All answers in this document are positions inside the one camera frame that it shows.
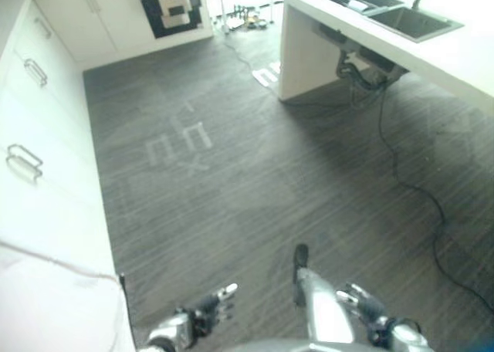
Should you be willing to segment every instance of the cabinet door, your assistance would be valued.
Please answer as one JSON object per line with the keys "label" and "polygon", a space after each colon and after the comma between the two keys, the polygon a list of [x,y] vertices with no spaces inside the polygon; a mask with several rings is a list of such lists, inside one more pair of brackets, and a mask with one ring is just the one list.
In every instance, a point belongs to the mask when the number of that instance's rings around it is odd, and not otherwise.
{"label": "cabinet door", "polygon": [[88,124],[84,83],[65,46],[33,2],[15,51],[23,60],[34,59],[47,76],[47,87],[65,111],[83,127]]}
{"label": "cabinet door", "polygon": [[[93,157],[82,157],[72,145],[58,137],[58,130],[46,126],[22,98],[10,89],[0,97],[0,145],[7,150],[10,145],[20,144],[43,162],[40,170],[45,181],[67,190],[81,202],[93,207],[102,206],[100,185]],[[80,135],[91,140],[90,133]],[[27,152],[19,148],[16,154],[33,162]],[[34,170],[25,165],[14,164],[18,173],[34,177]]]}
{"label": "cabinet door", "polygon": [[30,180],[5,163],[0,148],[0,237],[14,245],[86,268],[112,273],[102,208],[78,201],[45,179]]}
{"label": "cabinet door", "polygon": [[140,0],[96,0],[96,5],[117,49],[155,41]]}
{"label": "cabinet door", "polygon": [[36,0],[76,61],[115,52],[92,0]]}

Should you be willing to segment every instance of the cabinet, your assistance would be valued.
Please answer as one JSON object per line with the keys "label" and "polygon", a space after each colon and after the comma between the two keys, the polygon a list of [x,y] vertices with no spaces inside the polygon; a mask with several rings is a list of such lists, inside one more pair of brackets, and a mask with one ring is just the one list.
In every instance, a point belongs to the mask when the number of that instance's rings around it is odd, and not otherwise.
{"label": "cabinet", "polygon": [[98,15],[117,50],[153,42],[154,36],[140,0],[94,0]]}
{"label": "cabinet", "polygon": [[36,0],[76,61],[154,40],[140,0]]}
{"label": "cabinet", "polygon": [[0,88],[0,238],[112,273],[82,75],[36,19],[32,4]]}
{"label": "cabinet", "polygon": [[36,0],[76,61],[115,51],[93,0]]}

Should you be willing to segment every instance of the cabinet handle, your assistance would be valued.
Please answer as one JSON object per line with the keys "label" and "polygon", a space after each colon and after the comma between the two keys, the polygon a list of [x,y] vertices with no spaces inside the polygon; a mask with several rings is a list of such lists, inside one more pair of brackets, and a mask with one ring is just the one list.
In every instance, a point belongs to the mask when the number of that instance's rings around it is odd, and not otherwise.
{"label": "cabinet handle", "polygon": [[[13,159],[15,161],[18,161],[20,164],[23,164],[26,167],[31,168],[32,171],[34,172],[34,175],[32,176],[34,182],[36,182],[36,179],[38,177],[43,176],[42,170],[39,169],[42,166],[43,161],[40,158],[36,157],[27,148],[23,147],[21,144],[12,144],[9,147],[7,147],[7,152],[8,152],[8,156],[5,159],[7,163],[9,163],[11,159]],[[29,155],[31,159],[34,160],[35,163],[33,164],[32,162],[28,161],[25,157],[22,156],[22,153]]]}
{"label": "cabinet handle", "polygon": [[41,27],[45,30],[45,38],[50,39],[52,36],[52,31],[48,29],[48,26],[45,24],[45,22],[40,18],[34,19],[34,22],[41,25]]}
{"label": "cabinet handle", "polygon": [[87,5],[89,6],[89,8],[90,8],[91,12],[92,12],[93,14],[96,14],[96,10],[94,9],[94,7],[93,7],[93,3],[91,2],[91,0],[86,0],[86,3],[87,3]]}
{"label": "cabinet handle", "polygon": [[41,69],[41,67],[38,65],[36,61],[33,59],[27,59],[24,62],[24,67],[26,69],[32,68],[34,73],[39,77],[39,86],[44,87],[48,84],[48,76],[46,73]]}

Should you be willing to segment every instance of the gray carpet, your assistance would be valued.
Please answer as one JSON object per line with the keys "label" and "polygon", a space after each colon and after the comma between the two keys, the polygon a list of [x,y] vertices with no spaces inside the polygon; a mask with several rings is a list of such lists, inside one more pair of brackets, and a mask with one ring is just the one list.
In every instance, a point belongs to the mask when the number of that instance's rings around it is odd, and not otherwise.
{"label": "gray carpet", "polygon": [[[254,69],[279,57],[277,22],[228,44]],[[422,325],[437,351],[494,337],[494,318],[434,265],[435,206],[397,185],[379,105],[348,106],[346,83],[283,105],[224,39],[85,74],[103,198],[137,343],[176,306],[236,281],[235,318],[197,349],[304,337],[291,303],[297,242],[341,285]],[[387,94],[384,134],[403,180],[449,220],[441,259],[494,303],[494,119],[414,74]]]}

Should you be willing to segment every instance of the power cord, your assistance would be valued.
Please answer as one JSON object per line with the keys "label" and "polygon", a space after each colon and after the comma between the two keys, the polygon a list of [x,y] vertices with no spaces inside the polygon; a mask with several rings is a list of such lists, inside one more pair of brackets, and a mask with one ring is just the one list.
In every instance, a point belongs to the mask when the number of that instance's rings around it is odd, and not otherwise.
{"label": "power cord", "polygon": [[383,109],[384,109],[384,103],[386,101],[386,92],[387,92],[387,86],[384,88],[382,97],[381,97],[381,105],[379,109],[379,121],[378,121],[378,130],[379,130],[379,138],[383,142],[383,144],[386,146],[386,148],[390,151],[392,157],[393,157],[393,177],[396,180],[396,182],[403,186],[404,188],[409,188],[411,190],[418,191],[422,193],[423,195],[427,196],[436,206],[438,209],[439,215],[441,217],[441,225],[435,230],[435,236],[434,240],[432,241],[432,253],[434,256],[434,262],[435,265],[438,267],[439,272],[446,277],[449,281],[451,281],[453,284],[456,286],[459,286],[460,288],[464,289],[465,291],[471,293],[473,296],[476,296],[483,304],[484,306],[494,315],[494,307],[492,307],[489,302],[484,298],[480,293],[478,293],[476,290],[473,288],[470,288],[469,286],[460,283],[457,279],[455,279],[450,273],[448,273],[441,262],[439,261],[439,256],[438,256],[438,250],[437,250],[437,244],[438,240],[442,237],[442,234],[444,234],[444,226],[446,224],[446,215],[444,212],[444,209],[442,208],[441,204],[439,203],[438,199],[430,192],[425,190],[424,188],[421,188],[420,186],[417,186],[416,184],[409,184],[407,182],[404,182],[400,179],[400,175],[398,173],[398,152],[386,141],[383,135],[383,130],[382,130],[382,120],[383,120]]}

